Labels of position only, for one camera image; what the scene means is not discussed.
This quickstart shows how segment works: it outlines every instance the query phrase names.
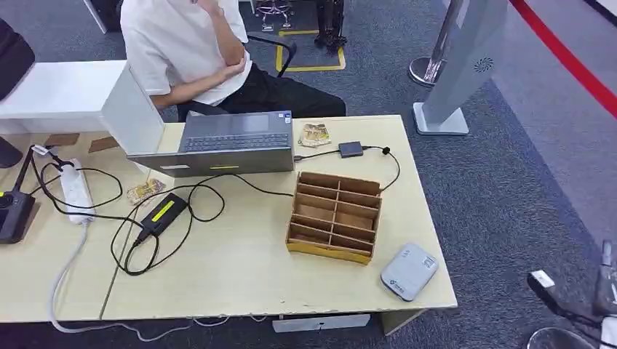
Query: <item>desk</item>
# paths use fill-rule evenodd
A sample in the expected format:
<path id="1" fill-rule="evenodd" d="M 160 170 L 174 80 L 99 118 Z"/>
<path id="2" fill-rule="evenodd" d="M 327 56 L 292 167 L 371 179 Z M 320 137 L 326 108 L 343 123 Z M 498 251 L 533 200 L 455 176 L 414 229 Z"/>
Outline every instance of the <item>desk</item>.
<path id="1" fill-rule="evenodd" d="M 183 248 L 159 267 L 138 277 L 118 273 L 102 319 L 379 312 L 384 332 L 390 334 L 427 309 L 456 307 L 400 116 L 296 119 L 296 135 L 306 122 L 326 123 L 334 143 L 317 150 L 298 146 L 300 155 L 361 140 L 363 145 L 389 146 L 399 159 L 401 176 L 383 193 L 375 253 L 368 265 L 288 252 L 284 239 L 292 199 L 259 193 L 233 177 L 217 178 L 208 184 L 225 198 L 223 214 L 210 223 L 195 222 Z M 168 124 L 159 152 L 177 151 L 183 128 L 184 124 Z M 396 164 L 390 156 L 371 150 L 344 160 L 335 154 L 307 159 L 298 163 L 297 170 L 387 183 L 396 174 Z M 168 186 L 199 181 L 173 180 L 155 171 L 150 177 Z M 296 177 L 296 172 L 244 176 L 260 188 L 287 193 L 293 192 Z M 185 198 L 188 191 L 178 194 Z M 139 217 L 155 204 L 144 207 Z M 193 205 L 197 214 L 208 217 L 218 211 L 220 201 L 201 190 Z M 161 236 L 159 256 L 177 246 L 187 224 L 184 212 Z M 129 241 L 137 233 L 131 232 Z M 410 241 L 435 256 L 439 270 L 416 300 L 404 302 L 381 284 L 379 275 Z M 149 241 L 136 251 L 132 269 L 145 265 L 153 245 Z"/>
<path id="2" fill-rule="evenodd" d="M 125 188 L 146 180 L 131 161 L 126 160 L 120 148 L 87 155 L 92 140 L 107 137 L 106 132 L 82 134 L 76 145 L 60 147 L 62 159 L 77 157 L 84 167 L 103 169 L 115 174 Z M 26 152 L 33 143 L 43 144 L 47 135 L 12 135 L 5 139 Z M 39 170 L 48 159 L 37 159 Z M 0 190 L 10 190 L 21 165 L 0 169 Z M 46 173 L 50 179 L 56 175 L 51 168 Z M 86 172 L 92 199 L 101 202 L 116 195 L 116 183 L 101 174 Z M 22 191 L 28 193 L 37 182 L 32 168 L 28 171 Z M 50 191 L 62 198 L 60 181 L 49 185 Z M 41 190 L 35 194 L 40 206 L 25 238 L 13 245 L 0 245 L 0 322 L 48 321 L 47 301 L 52 282 L 68 260 L 81 237 L 81 227 L 55 211 L 50 200 Z M 115 201 L 97 209 L 97 213 L 126 215 L 131 210 L 127 200 Z M 65 277 L 57 297 L 56 314 L 60 320 L 99 319 L 103 303 L 116 271 L 116 264 L 109 252 L 113 232 L 119 222 L 96 219 L 89 227 L 89 236 L 81 254 Z M 120 253 L 124 241 L 118 241 L 115 250 Z"/>

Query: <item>wooden box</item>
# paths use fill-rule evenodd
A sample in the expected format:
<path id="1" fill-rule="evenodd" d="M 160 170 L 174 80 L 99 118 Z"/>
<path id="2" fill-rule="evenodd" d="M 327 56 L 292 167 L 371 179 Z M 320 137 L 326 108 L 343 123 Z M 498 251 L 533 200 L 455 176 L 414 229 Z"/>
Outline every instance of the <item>wooden box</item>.
<path id="1" fill-rule="evenodd" d="M 301 172 L 287 249 L 368 264 L 375 246 L 380 192 L 377 182 Z"/>

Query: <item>laptop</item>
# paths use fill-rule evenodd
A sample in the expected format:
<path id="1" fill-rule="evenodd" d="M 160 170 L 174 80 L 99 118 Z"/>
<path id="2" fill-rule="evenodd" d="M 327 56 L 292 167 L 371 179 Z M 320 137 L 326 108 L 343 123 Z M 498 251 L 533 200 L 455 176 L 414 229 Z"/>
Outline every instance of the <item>laptop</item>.
<path id="1" fill-rule="evenodd" d="M 127 158 L 174 178 L 293 171 L 291 112 L 189 115 L 177 153 Z"/>

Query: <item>white shirt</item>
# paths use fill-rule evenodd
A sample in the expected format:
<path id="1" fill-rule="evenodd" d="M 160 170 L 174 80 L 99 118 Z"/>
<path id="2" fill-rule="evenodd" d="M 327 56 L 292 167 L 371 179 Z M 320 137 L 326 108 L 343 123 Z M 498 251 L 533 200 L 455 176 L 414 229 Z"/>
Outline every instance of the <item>white shirt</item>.
<path id="1" fill-rule="evenodd" d="M 238 0 L 219 0 L 238 39 L 248 42 Z M 124 0 L 121 21 L 127 59 L 149 95 L 165 95 L 170 86 L 211 76 L 226 66 L 210 16 L 190 0 Z M 244 71 L 194 98 L 217 105 L 246 81 L 252 62 L 245 52 Z"/>

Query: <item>black pants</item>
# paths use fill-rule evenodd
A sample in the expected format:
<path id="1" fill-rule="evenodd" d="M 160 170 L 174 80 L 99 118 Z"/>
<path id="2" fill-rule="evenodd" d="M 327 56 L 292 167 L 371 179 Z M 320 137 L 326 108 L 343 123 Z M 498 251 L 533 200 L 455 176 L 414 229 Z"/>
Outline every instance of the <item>black pants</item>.
<path id="1" fill-rule="evenodd" d="M 291 111 L 294 118 L 345 116 L 345 102 L 289 78 L 276 78 L 253 63 L 240 89 L 216 107 L 190 101 L 178 106 L 178 121 L 184 122 L 188 111 L 206 115 L 239 114 L 260 111 Z"/>

